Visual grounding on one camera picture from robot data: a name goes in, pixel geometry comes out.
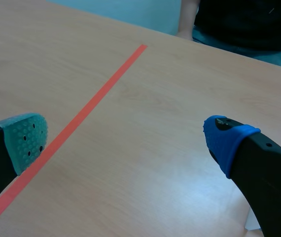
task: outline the light blue wall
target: light blue wall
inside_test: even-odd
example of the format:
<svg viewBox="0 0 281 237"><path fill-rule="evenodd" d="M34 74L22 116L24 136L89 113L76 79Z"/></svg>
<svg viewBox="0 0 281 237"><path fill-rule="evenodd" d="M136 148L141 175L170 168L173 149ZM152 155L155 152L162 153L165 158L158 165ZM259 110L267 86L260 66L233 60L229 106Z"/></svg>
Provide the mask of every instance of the light blue wall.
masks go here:
<svg viewBox="0 0 281 237"><path fill-rule="evenodd" d="M174 35L181 0L50 0L82 11Z"/></svg>

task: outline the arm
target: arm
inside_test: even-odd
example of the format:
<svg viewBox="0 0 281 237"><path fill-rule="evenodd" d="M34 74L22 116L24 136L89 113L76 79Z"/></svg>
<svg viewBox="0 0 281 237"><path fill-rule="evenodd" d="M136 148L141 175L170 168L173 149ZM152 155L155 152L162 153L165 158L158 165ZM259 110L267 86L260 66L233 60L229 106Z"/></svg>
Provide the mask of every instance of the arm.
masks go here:
<svg viewBox="0 0 281 237"><path fill-rule="evenodd" d="M200 0L181 0L181 12L176 36L192 40L192 30Z"/></svg>

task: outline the person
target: person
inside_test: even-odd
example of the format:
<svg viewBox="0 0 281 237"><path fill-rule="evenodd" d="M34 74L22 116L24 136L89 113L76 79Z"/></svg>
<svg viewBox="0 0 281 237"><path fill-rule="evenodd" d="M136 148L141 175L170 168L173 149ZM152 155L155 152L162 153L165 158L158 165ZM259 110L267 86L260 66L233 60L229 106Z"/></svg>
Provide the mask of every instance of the person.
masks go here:
<svg viewBox="0 0 281 237"><path fill-rule="evenodd" d="M281 0L182 0L177 36L281 66Z"/></svg>

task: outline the hand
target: hand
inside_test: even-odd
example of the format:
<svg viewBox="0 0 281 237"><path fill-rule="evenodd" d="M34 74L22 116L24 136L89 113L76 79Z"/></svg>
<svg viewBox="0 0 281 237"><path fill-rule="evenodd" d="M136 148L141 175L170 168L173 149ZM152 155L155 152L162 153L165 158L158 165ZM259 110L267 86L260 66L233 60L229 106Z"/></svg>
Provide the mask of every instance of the hand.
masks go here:
<svg viewBox="0 0 281 237"><path fill-rule="evenodd" d="M192 33L187 31L181 31L176 34L177 37L180 37L185 40L193 41Z"/></svg>

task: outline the teal pants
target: teal pants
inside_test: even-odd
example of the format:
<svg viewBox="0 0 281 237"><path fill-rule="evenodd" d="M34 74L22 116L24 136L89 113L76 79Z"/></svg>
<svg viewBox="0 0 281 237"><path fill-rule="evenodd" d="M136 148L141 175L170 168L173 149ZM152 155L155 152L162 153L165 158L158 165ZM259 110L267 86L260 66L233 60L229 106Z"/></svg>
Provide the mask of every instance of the teal pants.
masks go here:
<svg viewBox="0 0 281 237"><path fill-rule="evenodd" d="M281 66L281 52L260 51L230 45L201 32L198 27L194 27L192 37L193 40L198 43L206 44L215 48L220 48L229 52L237 53L246 57Z"/></svg>

